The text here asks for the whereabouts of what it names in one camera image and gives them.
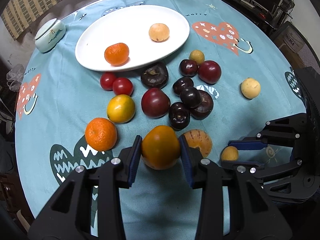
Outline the striped pepino melon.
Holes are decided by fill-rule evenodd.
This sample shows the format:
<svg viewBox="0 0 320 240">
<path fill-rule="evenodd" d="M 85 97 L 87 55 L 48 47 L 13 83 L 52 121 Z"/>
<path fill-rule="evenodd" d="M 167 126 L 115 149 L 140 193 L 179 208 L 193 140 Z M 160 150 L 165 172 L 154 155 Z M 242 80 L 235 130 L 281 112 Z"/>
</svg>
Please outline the striped pepino melon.
<svg viewBox="0 0 320 240">
<path fill-rule="evenodd" d="M 183 136 L 189 147 L 198 149 L 204 158 L 208 157 L 213 148 L 213 142 L 205 131 L 192 129 L 185 132 Z"/>
</svg>

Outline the dark cherry plum upper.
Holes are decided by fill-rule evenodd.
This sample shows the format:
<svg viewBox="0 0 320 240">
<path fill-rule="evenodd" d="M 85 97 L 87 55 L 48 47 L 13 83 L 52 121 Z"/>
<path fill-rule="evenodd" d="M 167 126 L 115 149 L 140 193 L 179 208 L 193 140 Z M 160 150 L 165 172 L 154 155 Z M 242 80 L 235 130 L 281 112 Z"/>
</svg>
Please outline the dark cherry plum upper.
<svg viewBox="0 0 320 240">
<path fill-rule="evenodd" d="M 180 62 L 179 70 L 183 76 L 193 77 L 198 72 L 198 64 L 194 60 L 184 59 Z"/>
</svg>

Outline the small yellow-green longan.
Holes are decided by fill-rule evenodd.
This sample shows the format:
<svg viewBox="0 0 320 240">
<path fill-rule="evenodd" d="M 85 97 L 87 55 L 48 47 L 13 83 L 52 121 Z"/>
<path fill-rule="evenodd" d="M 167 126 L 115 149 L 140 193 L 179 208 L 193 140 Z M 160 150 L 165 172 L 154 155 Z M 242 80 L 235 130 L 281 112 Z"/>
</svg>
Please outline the small yellow-green longan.
<svg viewBox="0 0 320 240">
<path fill-rule="evenodd" d="M 189 59 L 195 61 L 197 64 L 201 64 L 205 61 L 205 56 L 202 51 L 193 50 L 189 55 Z"/>
</svg>

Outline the small orange mandarin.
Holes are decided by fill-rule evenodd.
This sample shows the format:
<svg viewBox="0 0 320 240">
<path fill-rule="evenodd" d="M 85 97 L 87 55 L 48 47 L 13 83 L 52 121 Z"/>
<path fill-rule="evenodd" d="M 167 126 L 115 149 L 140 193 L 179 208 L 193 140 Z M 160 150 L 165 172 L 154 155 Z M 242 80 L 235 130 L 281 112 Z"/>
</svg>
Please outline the small orange mandarin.
<svg viewBox="0 0 320 240">
<path fill-rule="evenodd" d="M 129 52 L 125 43 L 116 43 L 106 48 L 104 58 L 109 64 L 120 66 L 128 60 Z"/>
</svg>

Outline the large red plum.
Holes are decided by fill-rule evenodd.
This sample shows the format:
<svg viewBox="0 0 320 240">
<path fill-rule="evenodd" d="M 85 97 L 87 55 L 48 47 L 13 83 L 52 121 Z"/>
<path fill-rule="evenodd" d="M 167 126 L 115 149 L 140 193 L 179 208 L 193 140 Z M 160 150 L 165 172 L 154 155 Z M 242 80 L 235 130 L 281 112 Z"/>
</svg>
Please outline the large red plum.
<svg viewBox="0 0 320 240">
<path fill-rule="evenodd" d="M 143 113 L 150 118 L 164 116 L 170 107 L 169 97 L 159 88 L 148 89 L 141 99 Z"/>
</svg>

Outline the dark water chestnut large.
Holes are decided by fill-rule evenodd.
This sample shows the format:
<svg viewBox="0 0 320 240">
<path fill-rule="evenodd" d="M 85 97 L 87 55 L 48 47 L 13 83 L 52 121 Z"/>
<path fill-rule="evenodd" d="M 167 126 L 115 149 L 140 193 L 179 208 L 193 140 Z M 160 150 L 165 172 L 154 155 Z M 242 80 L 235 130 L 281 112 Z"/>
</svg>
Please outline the dark water chestnut large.
<svg viewBox="0 0 320 240">
<path fill-rule="evenodd" d="M 168 83 L 169 73 L 163 62 L 155 62 L 147 66 L 140 75 L 142 84 L 148 88 L 162 89 Z"/>
</svg>

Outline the celadon lidded ceramic jar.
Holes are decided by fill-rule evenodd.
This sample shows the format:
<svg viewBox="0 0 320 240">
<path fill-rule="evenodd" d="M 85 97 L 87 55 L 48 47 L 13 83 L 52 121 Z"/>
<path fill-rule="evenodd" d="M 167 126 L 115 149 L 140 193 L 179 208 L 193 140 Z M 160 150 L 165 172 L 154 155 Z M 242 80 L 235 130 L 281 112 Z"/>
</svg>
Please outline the celadon lidded ceramic jar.
<svg viewBox="0 0 320 240">
<path fill-rule="evenodd" d="M 35 46 L 40 52 L 46 53 L 56 46 L 65 33 L 65 24 L 61 20 L 53 18 L 38 30 L 35 36 Z"/>
</svg>

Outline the pale yellow round fruit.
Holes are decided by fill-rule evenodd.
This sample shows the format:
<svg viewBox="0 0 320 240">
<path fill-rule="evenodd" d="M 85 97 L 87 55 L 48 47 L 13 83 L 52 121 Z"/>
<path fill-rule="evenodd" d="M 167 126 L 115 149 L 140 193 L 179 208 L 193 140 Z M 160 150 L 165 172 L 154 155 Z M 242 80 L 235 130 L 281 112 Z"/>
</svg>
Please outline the pale yellow round fruit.
<svg viewBox="0 0 320 240">
<path fill-rule="evenodd" d="M 241 83 L 241 92 L 247 99 L 256 98 L 261 92 L 261 85 L 257 80 L 248 77 Z"/>
</svg>

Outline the white oval plate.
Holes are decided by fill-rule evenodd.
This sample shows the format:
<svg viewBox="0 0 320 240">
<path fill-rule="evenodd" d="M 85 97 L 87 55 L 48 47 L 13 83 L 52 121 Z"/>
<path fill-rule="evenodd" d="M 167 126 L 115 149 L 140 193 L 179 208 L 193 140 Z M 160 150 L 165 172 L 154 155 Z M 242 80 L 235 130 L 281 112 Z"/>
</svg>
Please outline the white oval plate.
<svg viewBox="0 0 320 240">
<path fill-rule="evenodd" d="M 149 29 L 155 23 L 168 26 L 169 38 L 155 42 Z M 188 39 L 190 25 L 179 12 L 159 5 L 137 5 L 111 12 L 93 22 L 79 37 L 76 60 L 85 68 L 99 72 L 125 72 L 162 60 L 178 50 Z M 129 47 L 129 59 L 122 66 L 109 64 L 107 47 L 116 43 Z"/>
</svg>

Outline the blue patterned tablecloth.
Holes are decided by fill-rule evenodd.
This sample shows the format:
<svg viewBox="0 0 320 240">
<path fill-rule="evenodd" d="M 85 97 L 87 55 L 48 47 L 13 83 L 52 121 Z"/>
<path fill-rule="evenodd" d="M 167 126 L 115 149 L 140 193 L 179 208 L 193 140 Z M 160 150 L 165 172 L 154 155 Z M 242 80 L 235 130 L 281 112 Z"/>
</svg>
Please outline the blue patterned tablecloth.
<svg viewBox="0 0 320 240">
<path fill-rule="evenodd" d="M 102 0 L 67 16 L 62 40 L 48 53 L 35 51 L 27 66 L 17 107 L 16 154 L 22 187 L 35 219 L 77 166 L 99 167 L 132 146 L 136 136 L 168 124 L 167 117 L 150 119 L 143 114 L 140 100 L 146 88 L 140 72 L 133 70 L 124 76 L 134 86 L 136 113 L 130 122 L 117 125 L 116 147 L 98 152 L 85 140 L 86 125 L 93 118 L 106 116 L 113 94 L 100 87 L 99 72 L 77 62 L 76 42 L 101 15 L 137 5 L 161 5 L 184 15 L 190 24 L 206 23 L 211 30 L 231 27 L 232 35 L 240 37 L 239 49 L 228 49 L 191 30 L 185 44 L 165 59 L 169 81 L 164 91 L 172 101 L 177 99 L 172 84 L 180 77 L 178 63 L 192 50 L 202 50 L 222 68 L 215 85 L 195 80 L 197 88 L 212 96 L 214 108 L 208 118 L 192 120 L 189 125 L 212 138 L 210 160 L 219 160 L 229 140 L 254 135 L 267 120 L 305 112 L 288 61 L 258 27 L 221 0 Z M 248 77 L 261 85 L 260 94 L 253 99 L 241 92 L 241 83 Z"/>
</svg>

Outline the yellow-green orange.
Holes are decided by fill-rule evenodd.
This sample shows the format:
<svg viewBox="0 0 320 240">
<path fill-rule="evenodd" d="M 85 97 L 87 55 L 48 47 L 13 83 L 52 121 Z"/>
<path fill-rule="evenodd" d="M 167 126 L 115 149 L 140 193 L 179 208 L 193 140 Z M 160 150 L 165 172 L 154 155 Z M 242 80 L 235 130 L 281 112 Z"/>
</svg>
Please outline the yellow-green orange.
<svg viewBox="0 0 320 240">
<path fill-rule="evenodd" d="M 136 106 L 134 100 L 125 94 L 113 97 L 107 106 L 107 117 L 115 123 L 129 122 L 135 115 Z"/>
</svg>

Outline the red tomato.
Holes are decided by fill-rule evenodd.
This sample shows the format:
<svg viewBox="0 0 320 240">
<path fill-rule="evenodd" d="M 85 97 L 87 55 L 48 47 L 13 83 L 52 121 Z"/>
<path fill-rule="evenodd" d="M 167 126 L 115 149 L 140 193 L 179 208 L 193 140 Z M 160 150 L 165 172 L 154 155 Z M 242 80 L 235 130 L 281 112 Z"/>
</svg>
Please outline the red tomato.
<svg viewBox="0 0 320 240">
<path fill-rule="evenodd" d="M 106 91 L 113 90 L 113 83 L 116 81 L 117 76 L 112 72 L 105 72 L 100 78 L 100 85 Z"/>
<path fill-rule="evenodd" d="M 132 82 L 125 78 L 125 77 L 119 77 L 117 78 L 113 83 L 113 92 L 116 95 L 125 94 L 128 96 L 131 96 L 133 93 L 133 84 Z"/>
</svg>

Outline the large orange mandarin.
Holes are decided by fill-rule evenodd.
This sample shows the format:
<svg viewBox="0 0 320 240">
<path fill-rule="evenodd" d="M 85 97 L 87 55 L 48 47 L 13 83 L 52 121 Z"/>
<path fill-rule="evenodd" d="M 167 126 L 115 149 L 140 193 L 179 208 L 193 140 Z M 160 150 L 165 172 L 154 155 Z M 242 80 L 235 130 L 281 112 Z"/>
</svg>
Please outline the large orange mandarin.
<svg viewBox="0 0 320 240">
<path fill-rule="evenodd" d="M 106 118 L 94 118 L 86 126 L 85 139 L 93 149 L 108 151 L 118 139 L 116 126 Z"/>
</svg>

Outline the dark water chestnut small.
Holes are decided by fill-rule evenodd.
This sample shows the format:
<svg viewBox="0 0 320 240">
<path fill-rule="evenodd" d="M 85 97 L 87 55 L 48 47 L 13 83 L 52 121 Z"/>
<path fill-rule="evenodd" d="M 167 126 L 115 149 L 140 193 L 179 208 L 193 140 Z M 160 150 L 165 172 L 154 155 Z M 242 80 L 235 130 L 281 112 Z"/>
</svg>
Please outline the dark water chestnut small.
<svg viewBox="0 0 320 240">
<path fill-rule="evenodd" d="M 211 95 L 203 90 L 199 90 L 201 95 L 201 104 L 190 110 L 191 116 L 197 120 L 203 120 L 210 115 L 213 110 L 214 102 Z"/>
</svg>

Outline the orange-yellow persimmon fruit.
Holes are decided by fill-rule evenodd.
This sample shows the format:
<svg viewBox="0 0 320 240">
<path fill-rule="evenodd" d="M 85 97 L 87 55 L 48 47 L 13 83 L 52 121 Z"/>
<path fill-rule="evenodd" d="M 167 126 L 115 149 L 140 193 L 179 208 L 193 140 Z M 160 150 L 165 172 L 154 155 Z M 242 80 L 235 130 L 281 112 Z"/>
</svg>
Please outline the orange-yellow persimmon fruit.
<svg viewBox="0 0 320 240">
<path fill-rule="evenodd" d="M 180 143 L 170 126 L 153 128 L 142 141 L 142 160 L 154 170 L 173 167 L 180 158 Z"/>
</svg>

